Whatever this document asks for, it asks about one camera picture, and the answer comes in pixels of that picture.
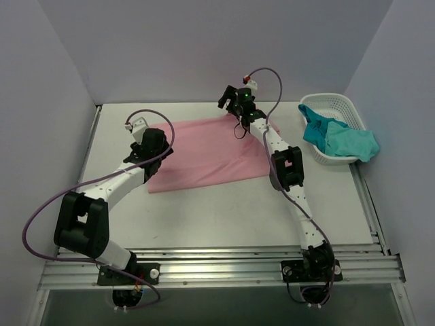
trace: turquoise towel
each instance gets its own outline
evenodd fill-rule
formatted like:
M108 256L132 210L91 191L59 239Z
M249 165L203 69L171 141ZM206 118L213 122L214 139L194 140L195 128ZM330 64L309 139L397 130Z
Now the turquoise towel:
M307 107L305 104L299 104L299 111L307 119L307 127L303 139L317 146L317 148L325 153L325 138L326 131L328 130L328 124L333 121L343 127L348 127L344 122L332 119L331 117L322 117Z
M356 156L368 162L379 151L373 131L350 129L336 122L329 122L326 132L325 154L329 156Z

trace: pink cloth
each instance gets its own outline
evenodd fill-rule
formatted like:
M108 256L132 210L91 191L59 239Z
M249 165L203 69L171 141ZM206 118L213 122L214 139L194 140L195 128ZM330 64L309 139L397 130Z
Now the pink cloth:
M245 138L234 137L237 119L233 115L219 118L175 122L174 152L148 181L148 192L167 192L218 185L269 174L264 146L250 133ZM167 124L152 126L164 131ZM238 126L236 135L244 130Z

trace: plastic laundry basket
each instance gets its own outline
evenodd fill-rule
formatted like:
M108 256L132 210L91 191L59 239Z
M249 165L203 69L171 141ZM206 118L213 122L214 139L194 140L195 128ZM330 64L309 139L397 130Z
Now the plastic laundry basket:
M314 112L324 117L333 117L349 125L352 129L365 130L355 106L346 96L335 93L319 93L306 95L300 100L302 104L310 107ZM323 165L350 164L358 160L355 156L337 158L322 153L317 146L313 145L313 155L317 162Z

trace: purple cable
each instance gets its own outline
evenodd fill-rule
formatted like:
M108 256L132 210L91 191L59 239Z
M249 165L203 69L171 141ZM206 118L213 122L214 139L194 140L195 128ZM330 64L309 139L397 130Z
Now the purple cable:
M30 247L29 243L27 242L27 231L29 230L29 227L30 227L30 225L32 224L33 220L36 218L36 216L38 216L38 214L39 214L40 212L42 212L42 210L44 210L44 209L45 209L49 204L51 204L52 202L54 202L57 198L59 198L59 197L65 195L66 193L68 193L68 192L70 192L70 191L72 191L72 190L75 190L75 189L80 188L80 187L84 187L85 185L91 185L91 184L93 184L93 183L97 183L97 182L100 182L100 181L104 181L104 180L107 180L107 179L110 179L110 178L116 177L116 176L118 176L118 175L121 175L122 173L125 173L126 171L129 171L129 170L132 170L132 169L134 169L134 168L140 167L140 166L142 166L142 165L144 165L144 164L148 164L148 163L154 162L154 161L160 159L161 157L165 156L165 155L166 155L166 154L171 150L171 148L172 148L172 146L173 146L173 144L174 144L174 140L175 140L175 130L174 130L174 126L172 125L171 121L169 121L169 119L168 119L166 116L164 116L163 114L161 114L160 112L157 112L157 111L154 111L154 110L149 110L149 109L137 110L137 111L135 111L135 112L133 112L132 114L129 115L129 117L127 118L126 124L128 124L128 123L130 122L130 119L131 119L134 115L136 115L136 114L138 114L138 113L141 113L141 112L150 112L150 113L155 113L156 115L159 115L160 117L162 117L163 119L166 120L166 122L168 123L169 127L171 127L171 132L172 132L172 137L171 137L171 142L169 143L169 147L168 147L168 148L167 148L163 153L161 153L160 155L157 155L157 156L154 157L154 158L151 158L151 159L149 159L149 160L146 160L146 161L140 162L140 163L138 163L138 164L135 164L135 165L129 166L129 167L126 168L125 170L120 170L120 171L116 171L116 172L114 172L114 173L111 173L111 174L109 174L109 175L105 175L104 177L100 177L100 178L97 178L97 179L93 179L93 180L89 180L89 181L86 181L86 182L78 183L77 185L73 185L73 186L71 186L71 187L69 187L69 188L67 188L67 189L65 189L65 190L63 190L63 191L57 193L56 195L54 195L53 197L51 197L50 199L48 199L46 202L44 202L44 203L43 203L40 207L38 207L38 209L37 209L37 210L36 210L36 211L35 211L35 212L34 212L34 213L29 217L29 220L26 222L26 224L24 225L24 228L22 229L22 234L21 234L22 243L23 243L24 247L26 248L26 250L27 250L29 253L31 253L32 255L34 255L34 256L36 256L36 257L38 257L38 258L42 258L42 259L45 259L45 260L51 260L51 261L74 261L74 262L82 262L82 263L90 263L90 264L102 265L102 264L99 263L98 261L93 260L93 259L91 259L91 258L59 258L59 257L52 257L52 256L44 255L44 254L42 254L42 253L38 253L38 252L35 251L32 247ZM154 301L144 303L144 304L142 304L142 305L140 305L140 306L130 307L130 309L131 309L131 308L143 308L143 307L150 306L150 305L155 304L155 303L157 303L157 302L160 301L160 293L158 292L158 290L157 290L153 285L151 285L151 284L149 284L148 282L146 282L145 280L143 280L143 279L141 279L141 278L139 278L139 277L137 277L137 276L135 276L135 275L133 275L133 274L130 274L130 273L128 273L128 272L125 272L125 271L123 271L123 270L119 270L119 269L117 269L117 268L114 268L114 267L112 267L112 266L106 266L106 265L105 265L105 267L109 268L110 270L113 270L114 272L117 272L117 273L122 274L122 275L124 275L124 276L130 277L130 278L132 278L133 280L138 281L138 282L140 282L140 283L143 284L143 285L146 285L147 287L149 287L149 288L150 288L150 289L151 289L151 290L152 290L152 291L157 295L157 299L155 299Z
M278 106L278 104L281 102L281 97L282 97L282 94L283 94L283 82L282 82L282 80L281 80L281 77L279 76L279 74L274 70L274 69L272 69L272 68L268 68L268 67L262 67L262 68L258 68L258 69L255 69L254 71L252 71L248 76L251 76L251 75L253 75L254 73L256 73L257 71L261 71L261 70L268 70L268 71L271 71L272 73L274 73L276 76L277 76L277 78L278 78L278 81L279 81L279 96L278 96L278 99L277 99L277 102L275 103L275 105L273 106L273 108L269 111L269 113L267 114L267 116L266 116L266 131L264 131L263 132L263 143L264 143L264 148L265 148L265 150L266 150L266 155L267 155L267 160L268 160L268 162L269 162L269 166L271 167L271 171L272 171L272 174L273 174L273 176L274 176L274 178L275 178L275 180L277 181L277 185L278 185L278 188L279 188L279 190L281 191L281 193L284 195L284 197L285 198L287 198L294 206L296 206L301 212L302 212L302 214L304 214L305 215L305 217L307 217L307 219L314 225L314 227L315 228L317 228L318 230L319 230L319 232L320 232L320 234L324 237L324 239L325 239L325 241L326 241L326 243L330 246L330 248L331 248L331 251L332 251L332 245L331 245L331 242L329 241L329 239L328 239L328 237L326 236L326 234L325 234L325 232L318 226L318 224L317 223L315 223L314 221L313 221L313 218L297 203L297 202L295 202L294 200L292 200L288 195L287 195L287 192L285 192L285 190L282 188L282 186L281 186L281 184L280 184L280 182L279 182L279 180L278 180L278 175L277 175L277 171L275 170L275 167L273 166L273 163L272 163L272 159L271 159L271 155L270 155L270 153L269 153L269 149L268 149L268 147L267 147L267 140L266 140L266 133L269 131L269 127L268 127L268 121L269 121L269 118L270 118L270 116L271 116L271 114L272 114L272 112L277 108L277 106ZM332 294L332 287L333 287L333 285L334 285L334 271L335 271L335 258L334 258L334 263L332 264L332 278L331 278L331 283L330 283L330 286L329 286L329 289L328 289L328 293L326 294L326 296L325 296L325 298L323 299L323 301L320 303L320 305L322 305L322 304L325 304L327 301L328 301L328 299L330 298L330 296L331 296L331 294ZM306 291L306 290L308 290L308 289L312 289L312 288L314 288L314 287L305 287L301 292L300 292L300 294L302 295L302 297L303 297L303 294L304 294L304 292Z

